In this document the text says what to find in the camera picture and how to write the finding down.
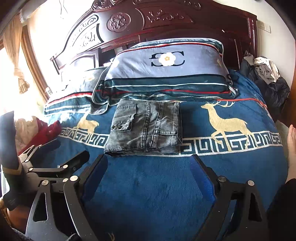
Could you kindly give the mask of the grey denim pants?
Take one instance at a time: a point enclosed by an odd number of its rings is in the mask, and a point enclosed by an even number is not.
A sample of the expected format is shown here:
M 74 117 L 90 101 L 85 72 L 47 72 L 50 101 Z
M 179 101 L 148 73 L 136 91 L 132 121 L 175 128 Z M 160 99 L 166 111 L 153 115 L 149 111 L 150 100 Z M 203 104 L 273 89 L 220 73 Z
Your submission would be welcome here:
M 175 155 L 182 144 L 179 102 L 122 99 L 104 147 L 109 156 Z

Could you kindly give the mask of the red cloth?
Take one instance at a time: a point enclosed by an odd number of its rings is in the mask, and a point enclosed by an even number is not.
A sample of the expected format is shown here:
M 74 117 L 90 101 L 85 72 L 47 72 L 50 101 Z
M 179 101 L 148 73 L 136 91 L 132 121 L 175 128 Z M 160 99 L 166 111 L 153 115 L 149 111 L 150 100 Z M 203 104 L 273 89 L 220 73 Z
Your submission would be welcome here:
M 60 121 L 55 121 L 53 124 L 48 125 L 36 116 L 32 116 L 30 120 L 20 118 L 15 121 L 15 126 L 16 151 L 18 155 L 32 145 L 38 146 L 52 141 L 62 130 Z

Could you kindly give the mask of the bare foot and leg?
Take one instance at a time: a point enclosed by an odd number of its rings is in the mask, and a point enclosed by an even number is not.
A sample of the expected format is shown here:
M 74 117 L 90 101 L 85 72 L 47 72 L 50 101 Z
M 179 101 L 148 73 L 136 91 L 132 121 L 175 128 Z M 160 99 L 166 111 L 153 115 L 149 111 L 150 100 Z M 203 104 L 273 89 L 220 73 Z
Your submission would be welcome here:
M 296 178 L 296 134 L 295 127 L 290 125 L 287 135 L 287 149 L 288 149 L 288 173 L 286 183 Z

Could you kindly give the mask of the blue deer pattern blanket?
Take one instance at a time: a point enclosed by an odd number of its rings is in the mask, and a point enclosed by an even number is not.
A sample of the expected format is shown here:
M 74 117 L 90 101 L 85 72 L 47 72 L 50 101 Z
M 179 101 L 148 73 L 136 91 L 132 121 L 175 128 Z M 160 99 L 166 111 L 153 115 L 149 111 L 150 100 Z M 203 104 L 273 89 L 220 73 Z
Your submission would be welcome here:
M 202 103 L 181 103 L 183 143 L 177 154 L 108 158 L 93 198 L 84 202 L 99 240 L 192 240 L 210 209 L 190 171 L 193 154 L 230 181 L 254 181 L 269 207 L 287 177 L 282 138 L 255 83 L 235 70 L 230 75 L 238 98 L 215 110 L 221 118 L 246 121 L 251 134 L 212 138 L 215 129 Z

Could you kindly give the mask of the orange wooden wardrobe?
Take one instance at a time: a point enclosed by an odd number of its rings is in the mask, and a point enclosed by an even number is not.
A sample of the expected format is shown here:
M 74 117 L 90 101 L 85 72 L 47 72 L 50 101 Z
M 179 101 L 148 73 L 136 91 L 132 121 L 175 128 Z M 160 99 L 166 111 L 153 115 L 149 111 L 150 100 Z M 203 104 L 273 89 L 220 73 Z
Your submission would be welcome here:
M 290 93 L 282 109 L 280 121 L 286 126 L 295 126 L 296 122 L 296 88 L 295 88 L 295 71 L 293 75 Z

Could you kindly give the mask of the black puffer jacket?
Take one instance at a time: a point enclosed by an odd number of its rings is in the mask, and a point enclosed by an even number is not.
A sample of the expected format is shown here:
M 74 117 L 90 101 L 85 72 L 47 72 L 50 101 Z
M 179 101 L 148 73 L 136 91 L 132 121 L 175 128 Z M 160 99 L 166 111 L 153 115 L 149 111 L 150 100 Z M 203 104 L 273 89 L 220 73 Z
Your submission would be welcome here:
M 281 115 L 288 94 L 290 93 L 290 87 L 286 80 L 280 77 L 276 82 L 267 84 L 257 75 L 255 67 L 251 66 L 246 59 L 242 60 L 239 72 L 257 85 L 273 121 L 276 122 Z

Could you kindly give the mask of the beige curtain with tassel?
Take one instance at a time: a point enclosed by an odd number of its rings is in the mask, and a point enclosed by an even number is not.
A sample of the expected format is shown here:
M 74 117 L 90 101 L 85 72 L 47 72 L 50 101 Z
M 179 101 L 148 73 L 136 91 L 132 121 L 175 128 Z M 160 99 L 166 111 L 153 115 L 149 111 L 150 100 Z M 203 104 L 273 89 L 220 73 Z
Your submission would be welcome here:
M 19 93 L 23 94 L 30 88 L 29 83 L 24 78 L 22 70 L 19 68 L 19 54 L 21 46 L 23 25 L 20 15 L 15 15 L 3 33 L 3 43 L 6 53 L 14 65 L 14 76 L 18 79 Z

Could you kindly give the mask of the white grey clothes pile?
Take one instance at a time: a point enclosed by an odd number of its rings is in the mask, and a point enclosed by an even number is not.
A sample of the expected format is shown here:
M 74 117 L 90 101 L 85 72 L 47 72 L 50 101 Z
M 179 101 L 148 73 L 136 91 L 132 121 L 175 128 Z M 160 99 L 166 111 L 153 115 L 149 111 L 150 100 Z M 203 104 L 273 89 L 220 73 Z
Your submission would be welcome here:
M 254 56 L 248 52 L 245 53 L 243 59 L 246 60 L 251 67 L 254 67 L 256 74 L 267 85 L 276 83 L 280 78 L 280 72 L 272 60 L 264 56 L 254 58 Z

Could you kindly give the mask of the grey blue striped pillow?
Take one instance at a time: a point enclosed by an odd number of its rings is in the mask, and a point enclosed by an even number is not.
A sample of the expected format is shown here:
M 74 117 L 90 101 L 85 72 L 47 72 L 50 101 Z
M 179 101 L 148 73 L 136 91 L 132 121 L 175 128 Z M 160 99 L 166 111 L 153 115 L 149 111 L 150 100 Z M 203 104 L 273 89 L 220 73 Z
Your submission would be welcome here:
M 173 38 L 143 42 L 121 51 L 100 75 L 95 104 L 121 99 L 198 101 L 235 99 L 223 62 L 224 46 L 211 38 Z

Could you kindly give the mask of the carved dark wood headboard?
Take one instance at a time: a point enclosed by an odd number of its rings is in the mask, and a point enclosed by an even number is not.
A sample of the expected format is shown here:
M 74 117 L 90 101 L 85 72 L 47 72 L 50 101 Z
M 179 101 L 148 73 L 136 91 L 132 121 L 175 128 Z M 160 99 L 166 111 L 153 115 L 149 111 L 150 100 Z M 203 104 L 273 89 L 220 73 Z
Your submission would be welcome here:
M 257 55 L 256 15 L 215 1 L 94 1 L 71 28 L 51 61 L 58 73 L 81 58 L 102 65 L 103 53 L 168 38 L 212 38 L 224 62 L 238 69 L 245 53 Z

